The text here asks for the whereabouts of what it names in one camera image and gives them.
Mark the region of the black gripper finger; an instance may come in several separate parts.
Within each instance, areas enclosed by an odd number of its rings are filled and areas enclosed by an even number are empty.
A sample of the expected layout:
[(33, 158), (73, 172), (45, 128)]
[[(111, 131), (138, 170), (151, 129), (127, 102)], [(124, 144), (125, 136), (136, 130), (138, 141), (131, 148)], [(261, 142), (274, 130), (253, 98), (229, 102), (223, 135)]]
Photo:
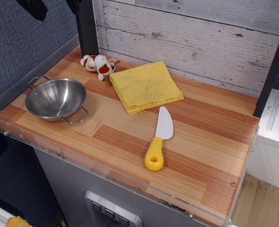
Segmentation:
[(18, 0), (18, 3), (35, 19), (45, 20), (47, 7), (42, 0)]

